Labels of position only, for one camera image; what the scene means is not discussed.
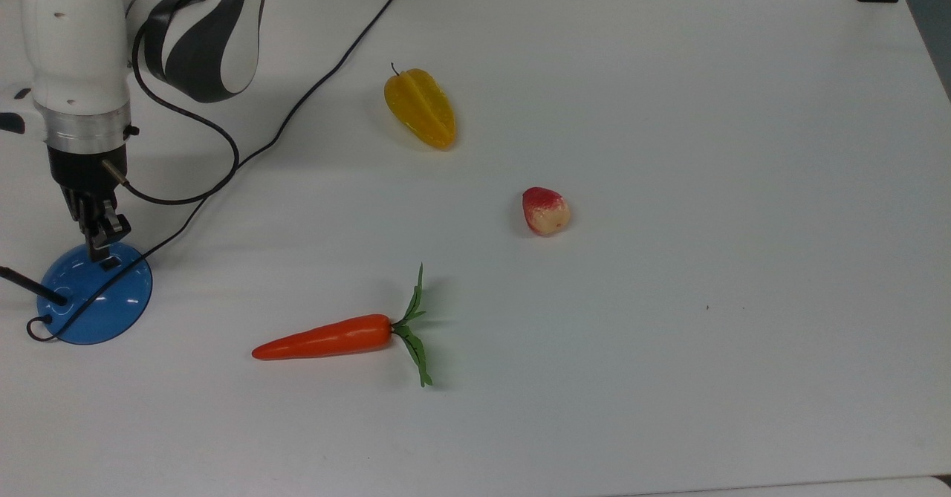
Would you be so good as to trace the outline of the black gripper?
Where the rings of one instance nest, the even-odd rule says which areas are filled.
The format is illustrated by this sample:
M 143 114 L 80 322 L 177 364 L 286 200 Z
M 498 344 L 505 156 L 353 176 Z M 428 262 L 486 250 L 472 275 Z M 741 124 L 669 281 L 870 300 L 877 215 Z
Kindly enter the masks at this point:
M 128 219 L 116 212 L 116 178 L 106 169 L 108 162 L 119 172 L 128 171 L 126 147 L 102 154 L 68 154 L 48 148 L 52 178 L 60 186 L 71 218 L 78 223 L 88 244 L 88 257 L 102 262 L 110 256 L 110 247 L 131 231 Z

